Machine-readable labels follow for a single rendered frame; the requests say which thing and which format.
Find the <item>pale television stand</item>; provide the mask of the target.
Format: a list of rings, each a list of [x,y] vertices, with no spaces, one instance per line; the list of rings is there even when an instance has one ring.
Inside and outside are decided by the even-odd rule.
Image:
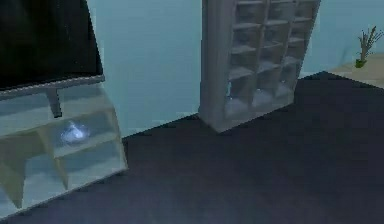
[[[0,101],[0,220],[127,169],[115,108],[100,84],[58,91],[62,116],[35,94]],[[62,142],[73,121],[89,138]]]

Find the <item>white crumpled object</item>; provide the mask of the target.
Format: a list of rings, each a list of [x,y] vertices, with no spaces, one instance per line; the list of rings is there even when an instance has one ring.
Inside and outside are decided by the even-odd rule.
[[[90,136],[90,131],[83,124],[70,121],[61,133],[61,140],[68,145],[80,144],[85,142]]]

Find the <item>black television set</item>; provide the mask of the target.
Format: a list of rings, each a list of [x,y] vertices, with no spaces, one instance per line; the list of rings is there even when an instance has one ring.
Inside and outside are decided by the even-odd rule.
[[[100,83],[103,65],[87,0],[0,0],[0,100]]]

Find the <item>grey shelf unit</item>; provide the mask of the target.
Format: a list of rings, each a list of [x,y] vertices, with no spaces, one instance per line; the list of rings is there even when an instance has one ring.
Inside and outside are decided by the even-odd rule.
[[[293,103],[321,0],[202,0],[199,117],[223,132]]]

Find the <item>dry house plant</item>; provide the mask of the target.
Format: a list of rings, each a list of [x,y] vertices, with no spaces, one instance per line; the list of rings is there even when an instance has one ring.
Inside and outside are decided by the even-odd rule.
[[[362,68],[367,63],[367,57],[372,54],[371,49],[373,45],[384,37],[384,31],[378,30],[376,26],[362,31],[358,37],[360,43],[359,57],[355,60],[355,67]]]

